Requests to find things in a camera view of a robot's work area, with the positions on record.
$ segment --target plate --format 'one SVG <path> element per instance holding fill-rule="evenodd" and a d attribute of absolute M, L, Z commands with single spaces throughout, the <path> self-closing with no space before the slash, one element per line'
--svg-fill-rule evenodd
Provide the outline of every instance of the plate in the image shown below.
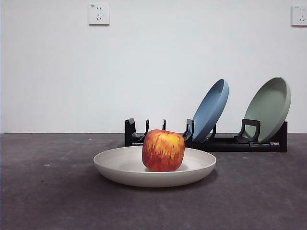
<path fill-rule="evenodd" d="M 204 151 L 185 148 L 181 166 L 172 172 L 151 172 L 142 162 L 142 146 L 123 147 L 94 157 L 98 171 L 109 180 L 139 187 L 172 187 L 193 183 L 214 169 L 216 158 Z"/>
<path fill-rule="evenodd" d="M 194 120 L 194 142 L 204 142 L 207 135 L 220 118 L 229 95 L 228 83 L 224 79 L 218 80 L 208 91 L 198 107 Z"/>
<path fill-rule="evenodd" d="M 245 113 L 245 119 L 260 121 L 259 142 L 270 140 L 283 125 L 290 109 L 291 91 L 283 78 L 273 78 L 256 93 Z M 246 126 L 242 136 L 250 138 L 255 127 Z"/>

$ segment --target dish rack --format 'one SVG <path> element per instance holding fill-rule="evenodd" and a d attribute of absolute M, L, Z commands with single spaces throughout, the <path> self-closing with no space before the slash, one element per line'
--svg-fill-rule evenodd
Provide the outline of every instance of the dish rack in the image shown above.
<path fill-rule="evenodd" d="M 244 135 L 245 126 L 254 126 L 255 135 L 247 138 Z M 162 130 L 166 129 L 166 120 L 162 121 Z M 278 132 L 267 142 L 259 143 L 261 123 L 257 120 L 243 119 L 241 131 L 233 137 L 216 137 L 216 124 L 210 137 L 204 142 L 192 141 L 194 133 L 194 121 L 187 119 L 186 131 L 183 133 L 185 147 L 211 152 L 287 152 L 288 148 L 288 124 L 284 121 Z M 144 139 L 149 130 L 149 119 L 146 120 L 146 131 L 137 136 L 135 121 L 130 118 L 125 121 L 125 146 L 138 146 L 144 144 Z"/>

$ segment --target outlet cover plate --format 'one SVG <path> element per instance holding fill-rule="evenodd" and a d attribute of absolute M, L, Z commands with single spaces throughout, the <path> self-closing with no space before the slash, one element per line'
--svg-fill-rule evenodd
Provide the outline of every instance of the outlet cover plate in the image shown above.
<path fill-rule="evenodd" d="M 291 7 L 291 25 L 307 26 L 307 5 L 293 5 Z"/>
<path fill-rule="evenodd" d="M 109 4 L 90 4 L 88 8 L 89 25 L 109 25 Z"/>

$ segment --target white plate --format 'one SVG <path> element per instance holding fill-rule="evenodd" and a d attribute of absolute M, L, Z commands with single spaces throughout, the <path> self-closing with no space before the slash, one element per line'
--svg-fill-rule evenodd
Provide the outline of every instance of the white plate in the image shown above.
<path fill-rule="evenodd" d="M 172 187 L 203 179 L 215 167 L 216 158 L 204 151 L 185 148 L 181 166 L 173 172 L 151 172 L 142 162 L 142 146 L 123 147 L 94 157 L 98 171 L 106 178 L 139 187 Z"/>

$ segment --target red apple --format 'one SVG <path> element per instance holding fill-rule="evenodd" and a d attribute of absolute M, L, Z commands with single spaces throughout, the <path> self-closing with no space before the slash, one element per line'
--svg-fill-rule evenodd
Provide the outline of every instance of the red apple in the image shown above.
<path fill-rule="evenodd" d="M 174 132 L 151 130 L 142 149 L 144 165 L 153 172 L 175 171 L 182 163 L 184 139 Z"/>

